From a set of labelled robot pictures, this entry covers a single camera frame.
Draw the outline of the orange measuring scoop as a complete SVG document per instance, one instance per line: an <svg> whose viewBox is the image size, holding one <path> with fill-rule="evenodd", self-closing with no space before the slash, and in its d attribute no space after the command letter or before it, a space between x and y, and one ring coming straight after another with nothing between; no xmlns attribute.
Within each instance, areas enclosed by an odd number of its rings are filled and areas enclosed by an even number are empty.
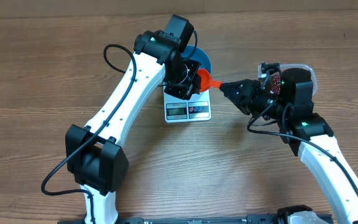
<svg viewBox="0 0 358 224"><path fill-rule="evenodd" d="M200 92L205 92L211 87L219 89L223 84L222 81L213 80L211 74L205 68L199 68L197 74L201 78Z"/></svg>

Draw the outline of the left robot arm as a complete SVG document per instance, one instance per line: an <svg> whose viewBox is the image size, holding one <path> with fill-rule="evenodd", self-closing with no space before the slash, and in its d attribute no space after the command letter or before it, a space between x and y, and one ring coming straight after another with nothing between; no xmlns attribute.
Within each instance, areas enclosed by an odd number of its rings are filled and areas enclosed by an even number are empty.
<svg viewBox="0 0 358 224"><path fill-rule="evenodd" d="M200 63L182 53L192 35L188 19L173 15L164 30L137 36L124 76L103 107L84 127L66 133L67 169L85 196L86 215L79 223L117 223L116 191L129 161L123 146L127 134L150 94L159 85L179 100L200 92Z"/></svg>

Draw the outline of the red adzuki beans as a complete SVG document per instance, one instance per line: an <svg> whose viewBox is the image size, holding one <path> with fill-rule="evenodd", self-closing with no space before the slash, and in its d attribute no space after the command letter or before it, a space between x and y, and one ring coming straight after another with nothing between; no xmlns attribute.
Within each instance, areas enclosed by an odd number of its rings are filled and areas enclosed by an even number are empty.
<svg viewBox="0 0 358 224"><path fill-rule="evenodd" d="M272 92L273 92L273 94L275 94L275 95L280 94L281 85L282 85L282 79L281 79L280 74L274 75L273 78L272 78Z"/></svg>

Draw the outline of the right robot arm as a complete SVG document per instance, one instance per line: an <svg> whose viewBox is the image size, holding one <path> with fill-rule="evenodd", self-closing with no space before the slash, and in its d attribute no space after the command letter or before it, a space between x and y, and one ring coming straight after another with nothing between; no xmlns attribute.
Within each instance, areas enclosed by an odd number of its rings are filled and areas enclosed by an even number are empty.
<svg viewBox="0 0 358 224"><path fill-rule="evenodd" d="M258 79L226 82L219 89L242 113L247 130L279 136L310 170L338 223L358 223L358 178L344 158L334 132L313 111L316 75L307 65L259 68Z"/></svg>

